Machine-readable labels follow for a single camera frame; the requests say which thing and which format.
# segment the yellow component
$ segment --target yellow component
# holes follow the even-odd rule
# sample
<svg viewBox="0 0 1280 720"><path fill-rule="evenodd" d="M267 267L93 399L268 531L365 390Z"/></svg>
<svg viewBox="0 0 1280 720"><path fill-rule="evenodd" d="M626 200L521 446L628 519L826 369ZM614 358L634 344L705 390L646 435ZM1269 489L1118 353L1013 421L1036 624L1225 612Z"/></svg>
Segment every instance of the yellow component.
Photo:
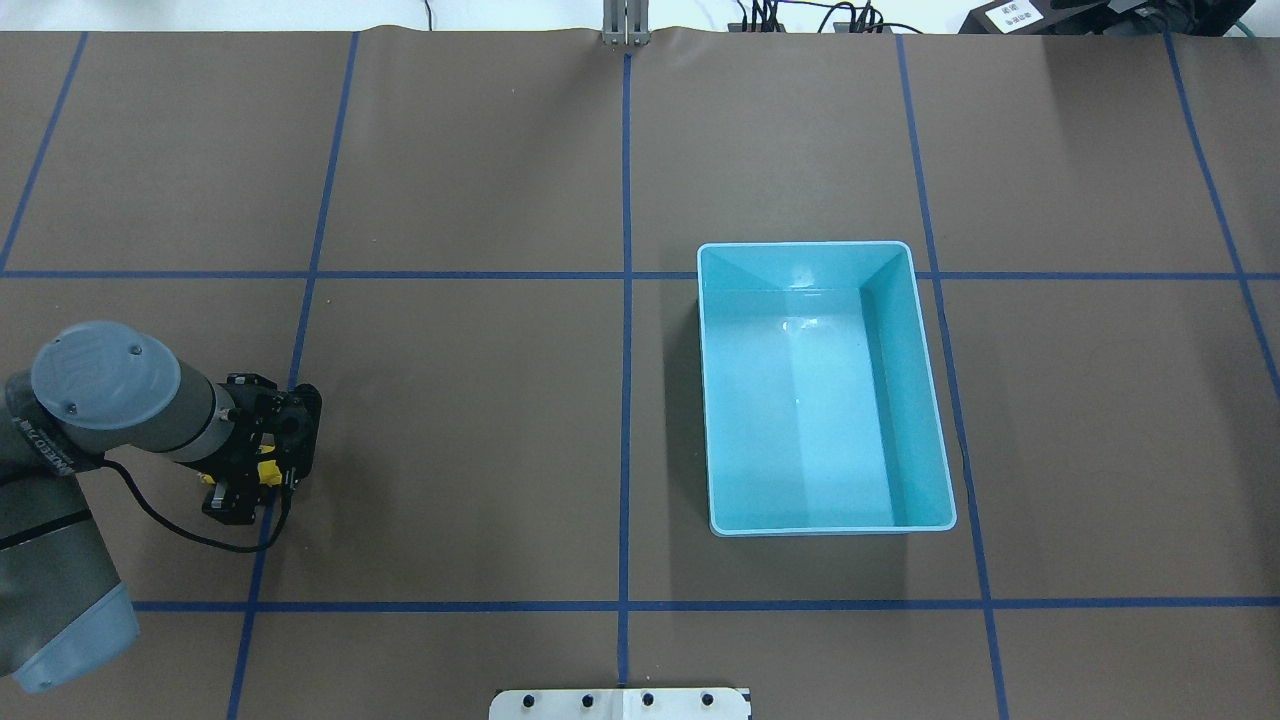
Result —
<svg viewBox="0 0 1280 720"><path fill-rule="evenodd" d="M273 450L275 450L273 445L264 445L259 448L260 452L271 452ZM200 480L206 486L216 483L211 475L204 473L200 474ZM257 482L270 488L284 482L284 475L280 473L280 466L275 464L275 460L266 460L257 464Z"/></svg>

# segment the blue tape line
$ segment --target blue tape line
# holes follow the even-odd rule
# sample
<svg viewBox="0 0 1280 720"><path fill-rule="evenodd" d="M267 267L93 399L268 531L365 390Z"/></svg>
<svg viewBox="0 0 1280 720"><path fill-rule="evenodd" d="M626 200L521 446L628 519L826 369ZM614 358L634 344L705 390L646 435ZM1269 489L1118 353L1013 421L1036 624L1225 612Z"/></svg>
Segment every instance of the blue tape line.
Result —
<svg viewBox="0 0 1280 720"><path fill-rule="evenodd" d="M920 158L920 138L915 124L915 104L911 101L911 78L906 64L906 46L902 36L893 36L897 46L897 67L902 78L902 104L906 108L906 128L911 141L911 160L915 164L915 188L920 199L920 219L924 223L924 243L929 254L929 269L933 275L933 300L938 309L938 328L942 336L942 356L946 360L947 387L951 392L951 413L956 425L956 439L960 443L960 457L964 468L965 495L969 505L969 529L973 533L973 555L978 565L978 587L984 602L991 601L991 580L987 574L987 552L982 539L982 521L978 518L978 493L974 488L973 471L969 460L969 439L964 427L964 410L960 405L960 386L956 380L955 356L951 351L951 329L947 325L946 300L942 295L942 279L937 275L938 251L933 238L933 217L929 211L929 193L924 182L924 161ZM1009 701L1005 693L1004 662L1000 659L1000 639L996 634L996 615L989 607L983 610L987 625L987 650L991 655L991 676L996 692L996 710L1001 720L1009 720Z"/></svg>
<svg viewBox="0 0 1280 720"><path fill-rule="evenodd" d="M259 612L617 612L618 603L600 601L513 602L259 602Z"/></svg>
<svg viewBox="0 0 1280 720"><path fill-rule="evenodd" d="M255 614L457 612L928 612L974 610L1111 610L1280 607L1280 596L1011 597L970 600L547 600L547 601L259 601ZM246 602L136 601L136 612L243 612Z"/></svg>
<svg viewBox="0 0 1280 720"><path fill-rule="evenodd" d="M1222 241L1226 242L1226 251L1231 256L1231 266L1235 268L1235 277L1240 282L1240 295L1244 296L1244 306L1249 311L1253 333L1258 338L1262 361L1267 366L1267 374L1271 375L1271 389L1276 397L1280 397L1280 372L1276 370L1276 361L1271 355L1271 345L1267 342L1266 331L1262 329L1262 318L1253 304L1253 292L1249 291L1249 281L1244 274L1244 264L1240 263L1240 254L1235 247L1231 227L1226 222L1226 211L1222 210L1222 200L1217 193L1217 183L1213 182L1213 173L1210 172L1208 160L1204 158L1204 149L1201 146L1199 131L1196 129L1196 118L1192 115L1192 105L1187 99L1187 86L1183 83L1183 70L1178 64L1178 53L1174 50L1174 37L1167 32L1165 33L1165 51L1169 54L1169 69L1174 73L1174 86L1178 88L1178 101L1183 106L1183 119L1187 120L1187 133L1190 136L1192 149L1196 151L1196 161L1199 163L1201 174L1204 176L1204 187L1208 188L1208 197L1213 204L1213 214L1217 215L1217 225L1222 231Z"/></svg>
<svg viewBox="0 0 1280 720"><path fill-rule="evenodd" d="M36 159L31 163L31 172L27 173L27 184L22 187L22 195L18 197L18 208L13 211L13 222L9 223L9 233L4 238L4 247L0 247L0 270L4 270L5 265L9 264L9 254L13 252L13 243L18 240L18 228L22 227L22 217L27 213L27 202L31 200L31 192L36 188L36 178L40 177L40 168L45 164L45 152L49 151L49 142L54 138L58 119L63 115L63 105L67 104L67 96L72 91L72 79L76 78L76 69L79 68L79 60L84 55L84 45L87 42L88 33L82 32L79 42L76 44L72 63L67 67L67 76L63 77L63 87L58 91L54 111L49 115L49 123L45 126L45 136L40 138Z"/></svg>
<svg viewBox="0 0 1280 720"><path fill-rule="evenodd" d="M351 78L356 73L356 53L360 50L360 33L351 33L351 46L347 49L347 72L342 79L342 97L338 100L338 118L333 127L333 143L329 146L329 167L325 169L324 191L320 195L320 211L316 217L316 234L311 245L311 264L308 266L307 287L302 291L302 311L298 314L298 329L293 338L293 357L289 361L289 388L298 383L298 370L302 366L302 348L307 341L307 327L311 323L311 302L315 297L316 278L320 272L320 254L324 251L324 231L329 223L329 201L333 196L333 181L338 174L338 152L342 149L342 129L347 122L347 101L351 97Z"/></svg>
<svg viewBox="0 0 1280 720"><path fill-rule="evenodd" d="M993 600L995 610L1107 610L1120 607L1280 607L1280 597L1044 597Z"/></svg>
<svg viewBox="0 0 1280 720"><path fill-rule="evenodd" d="M247 602L133 601L134 612L244 612Z"/></svg>
<svg viewBox="0 0 1280 720"><path fill-rule="evenodd" d="M980 600L650 600L630 603L632 612L882 612L902 610L982 610Z"/></svg>
<svg viewBox="0 0 1280 720"><path fill-rule="evenodd" d="M933 274L943 281L1234 281L1233 273L1088 273L1088 272L965 272L947 270Z"/></svg>
<svg viewBox="0 0 1280 720"><path fill-rule="evenodd" d="M5 279L419 279L419 281L625 281L627 273L613 270L3 270ZM634 281L696 281L696 272L637 270ZM1253 281L1280 281L1280 273L1244 273ZM1033 270L916 270L929 281L1239 281L1235 273L1094 273Z"/></svg>
<svg viewBox="0 0 1280 720"><path fill-rule="evenodd" d="M252 605L244 610L244 624L241 625L241 644L236 651L236 674L232 676L232 692L227 700L227 720L236 720L239 712L241 692L244 689L244 669L248 666L248 646L253 639Z"/></svg>
<svg viewBox="0 0 1280 720"><path fill-rule="evenodd" d="M12 279L127 279L127 281L224 281L224 279L303 279L306 270L5 270Z"/></svg>
<svg viewBox="0 0 1280 720"><path fill-rule="evenodd" d="M631 594L631 54L622 56L622 423L618 469L618 685L627 684L630 632L627 601Z"/></svg>
<svg viewBox="0 0 1280 720"><path fill-rule="evenodd" d="M695 272L640 272L631 273L631 277L637 281L696 281L698 273Z"/></svg>
<svg viewBox="0 0 1280 720"><path fill-rule="evenodd" d="M307 324L311 316L311 299L315 295L316 273L320 268L320 252L324 250L324 231L329 217L329 199L333 195L333 179L338 172L338 151L342 147L342 128L347 119L347 101L351 97L351 78L356 72L356 53L360 49L360 32L351 33L347 49L347 69L342 79L342 96L338 100L338 117L334 120L333 143L329 147L329 167L325 170L324 191L320 196L320 213L316 218L316 234L311 245L311 264L307 272L307 287L302 295L302 310L298 314L298 329L293 341L293 357L289 363L289 388L298 380L298 368L302 363L302 348L306 343ZM269 506L262 512L262 527L259 529L259 543L265 543L271 530L271 518L275 507ZM236 720L239 712L241 691L244 687L244 673L248 667L248 650L253 642L253 619L257 614L257 598L262 588L262 570L266 566L266 552L257 552L253 559L253 575L250 580L248 602L244 609L244 625L241 629L241 647L236 655L236 674L232 676L230 698L227 702L227 720Z"/></svg>
<svg viewBox="0 0 1280 720"><path fill-rule="evenodd" d="M626 273L595 270L320 270L323 279L621 281Z"/></svg>

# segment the metal plate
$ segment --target metal plate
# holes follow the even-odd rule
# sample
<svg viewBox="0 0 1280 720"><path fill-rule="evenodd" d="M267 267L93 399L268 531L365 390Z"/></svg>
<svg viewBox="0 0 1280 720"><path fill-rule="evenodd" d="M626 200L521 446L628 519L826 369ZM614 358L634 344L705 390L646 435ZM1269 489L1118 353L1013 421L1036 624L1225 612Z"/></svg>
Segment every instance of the metal plate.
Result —
<svg viewBox="0 0 1280 720"><path fill-rule="evenodd" d="M733 688L506 691L489 720L750 720L751 691Z"/></svg>

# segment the black cable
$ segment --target black cable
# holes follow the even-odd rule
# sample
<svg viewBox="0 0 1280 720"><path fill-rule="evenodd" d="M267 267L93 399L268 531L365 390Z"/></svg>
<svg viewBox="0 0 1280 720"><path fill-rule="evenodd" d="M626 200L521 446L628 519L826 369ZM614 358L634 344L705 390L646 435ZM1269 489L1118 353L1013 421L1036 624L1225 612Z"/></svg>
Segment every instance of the black cable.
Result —
<svg viewBox="0 0 1280 720"><path fill-rule="evenodd" d="M785 5L809 5L810 8L831 8L829 3L813 3L812 0L777 0Z"/></svg>
<svg viewBox="0 0 1280 720"><path fill-rule="evenodd" d="M148 503L147 500L142 497L142 491L138 489L138 483L133 482L133 475L131 475L129 471L124 469L124 465L120 465L119 462L115 462L113 460L104 460L102 466L115 470L116 474L119 474L120 478L124 479L124 484L128 486L129 492L133 493L133 500L138 501L138 506L142 507L142 511L150 515L152 520L160 523L166 529L192 542L198 542L200 544L207 544L209 547L216 547L218 550L225 550L229 552L260 552L275 544L275 541L280 537L280 532L284 530L284 521L289 518L289 507L293 505L293 489L285 484L282 484L279 488L280 519L275 521L275 529L271 530L271 537L268 538L268 541L261 544L253 544L253 546L229 544L211 538L200 537L196 533L184 530L178 525L175 525L174 523L172 523L164 515L156 512L156 509L151 507L151 503Z"/></svg>
<svg viewBox="0 0 1280 720"><path fill-rule="evenodd" d="M742 0L735 1L742 10L742 32L782 32L782 23L778 20L778 3L782 0L751 0L750 23L746 19L746 5Z"/></svg>
<svg viewBox="0 0 1280 720"><path fill-rule="evenodd" d="M849 32L870 32L867 26L876 24L884 20L884 15L872 6L872 0L867 0L863 5L863 12L858 14L858 22L849 26Z"/></svg>
<svg viewBox="0 0 1280 720"><path fill-rule="evenodd" d="M41 523L38 525L27 528L26 530L19 530L6 538L0 538L0 551L9 550L10 547L17 547L24 542L31 542L41 536L47 536L49 533L56 533L63 528L69 528L76 523L83 523L84 520L92 520L93 514L88 511L88 507L83 510L77 510L69 515L63 515L61 518L54 518L47 523Z"/></svg>
<svg viewBox="0 0 1280 720"><path fill-rule="evenodd" d="M881 29L881 28L886 28L886 27L900 27L900 28L904 28L904 29L909 29L909 31L914 32L915 35L924 35L923 32L915 29L914 27L911 27L909 24L904 24L904 23L876 23L876 24L869 24L869 26L867 26L867 27L863 28L863 32L872 32L873 29Z"/></svg>
<svg viewBox="0 0 1280 720"><path fill-rule="evenodd" d="M849 23L852 24L858 18L858 8L852 3L836 3L835 5L827 5L827 14L822 17L822 23L818 24L818 32L822 32L827 27L827 20L831 19L832 13L841 8L849 8Z"/></svg>

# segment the black cable on floor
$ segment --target black cable on floor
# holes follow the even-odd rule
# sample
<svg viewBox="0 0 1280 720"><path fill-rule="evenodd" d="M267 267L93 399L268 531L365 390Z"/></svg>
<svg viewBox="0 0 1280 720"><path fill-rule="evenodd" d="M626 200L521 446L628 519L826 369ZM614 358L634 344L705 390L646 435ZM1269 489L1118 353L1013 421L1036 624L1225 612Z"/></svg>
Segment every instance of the black cable on floor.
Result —
<svg viewBox="0 0 1280 720"><path fill-rule="evenodd" d="M179 528L175 523L173 523L172 520L157 512L155 507L151 507L151 503L147 502L145 497L142 497L142 491L138 489L138 483L133 480L133 475L129 474L129 471L124 468L124 465L120 465L119 462L115 462L113 460L104 460L102 466L110 468L111 470L115 470L118 475L120 475L120 478L124 480L124 484L128 486L129 492L133 493L133 500L138 501L138 506L142 507L142 511L150 515L152 520L160 523L173 533L189 539L191 542L198 542L200 544L207 544L209 547L216 547L218 550L225 550L228 552L260 552L275 544L275 541L279 539L280 537L280 532L284 530L284 521L289 518L289 507L293 505L293 489L282 484L278 488L278 492L280 493L280 518L275 521L275 529L271 530L271 537L268 538L268 541L261 544L251 544L251 546L230 544L215 541L212 538L201 537L197 536L196 533Z"/></svg>

